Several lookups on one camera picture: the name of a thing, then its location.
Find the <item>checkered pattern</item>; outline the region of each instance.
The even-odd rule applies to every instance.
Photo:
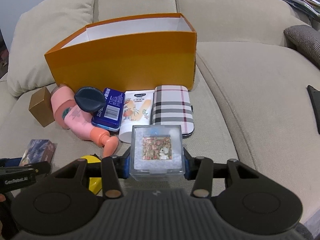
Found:
[[[302,54],[305,57],[320,68],[319,32],[308,25],[295,25],[286,28],[284,34],[298,49],[300,49],[300,51],[302,51]]]
[[[158,86],[152,108],[152,124],[181,125],[183,135],[194,130],[188,89],[183,86]]]

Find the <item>white cartoon animal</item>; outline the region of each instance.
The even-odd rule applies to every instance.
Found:
[[[159,151],[159,160],[168,160],[168,153],[169,153],[169,149],[167,147],[163,147],[160,149]]]

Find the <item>throw pillow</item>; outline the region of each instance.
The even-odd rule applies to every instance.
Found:
[[[9,54],[8,90],[17,97],[54,83],[44,54],[93,21],[94,0],[44,0],[21,15]]]
[[[284,30],[284,35],[297,46],[299,52],[320,68],[320,33],[308,25],[295,25]]]

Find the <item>small brown box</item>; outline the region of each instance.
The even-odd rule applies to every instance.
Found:
[[[51,96],[46,87],[41,88],[31,96],[29,111],[43,127],[54,122]]]

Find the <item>open cardboard box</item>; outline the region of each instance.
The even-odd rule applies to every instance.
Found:
[[[180,13],[122,17],[89,24],[45,55],[57,84],[119,91],[159,85],[192,89],[196,31]]]

